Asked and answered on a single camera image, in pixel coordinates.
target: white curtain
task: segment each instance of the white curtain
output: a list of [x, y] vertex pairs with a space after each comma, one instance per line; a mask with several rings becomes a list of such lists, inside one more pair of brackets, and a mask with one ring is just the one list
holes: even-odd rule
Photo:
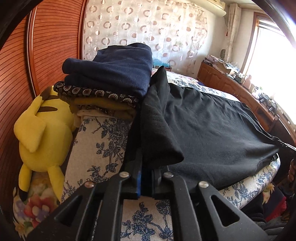
[[237, 3], [230, 4], [229, 17], [228, 17], [228, 34], [227, 34], [227, 47], [225, 52], [225, 62], [231, 62], [232, 46], [237, 38], [237, 31], [239, 29], [239, 22], [242, 9]]
[[196, 77], [197, 54], [207, 35], [206, 12], [173, 0], [89, 0], [84, 23], [83, 59], [99, 49], [135, 42], [172, 71]]

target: air conditioner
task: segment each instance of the air conditioner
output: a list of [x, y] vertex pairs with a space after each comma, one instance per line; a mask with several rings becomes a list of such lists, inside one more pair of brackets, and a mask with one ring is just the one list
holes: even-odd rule
[[220, 0], [191, 0], [196, 5], [209, 10], [213, 14], [223, 17], [226, 12], [224, 11], [225, 2]]

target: pikachu tail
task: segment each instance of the pikachu tail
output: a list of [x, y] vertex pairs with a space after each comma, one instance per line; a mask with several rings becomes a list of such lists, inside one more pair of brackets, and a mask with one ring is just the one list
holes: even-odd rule
[[36, 116], [43, 101], [42, 96], [37, 96], [13, 128], [16, 138], [31, 153], [38, 149], [46, 127], [46, 123]]

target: metal rivet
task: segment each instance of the metal rivet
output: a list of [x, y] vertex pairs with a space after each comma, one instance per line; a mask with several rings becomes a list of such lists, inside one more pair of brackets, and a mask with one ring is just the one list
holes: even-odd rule
[[85, 182], [84, 186], [87, 187], [87, 188], [93, 188], [94, 187], [94, 182], [87, 181], [87, 182]]
[[121, 173], [119, 173], [119, 176], [122, 178], [129, 177], [129, 173], [128, 172], [121, 172]]
[[201, 188], [207, 188], [208, 186], [209, 186], [209, 184], [207, 183], [207, 182], [205, 182], [205, 181], [201, 181], [201, 182], [199, 182], [199, 184], [198, 184]]
[[166, 178], [171, 178], [171, 177], [174, 176], [174, 174], [171, 173], [171, 172], [165, 172], [165, 173], [163, 174], [163, 176], [166, 177]]

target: bright window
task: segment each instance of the bright window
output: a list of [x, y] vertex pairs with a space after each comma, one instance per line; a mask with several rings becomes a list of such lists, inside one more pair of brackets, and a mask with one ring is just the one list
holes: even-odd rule
[[252, 83], [262, 87], [268, 96], [288, 114], [296, 124], [296, 49], [275, 23], [259, 19], [256, 23], [248, 66], [244, 72], [252, 76]]

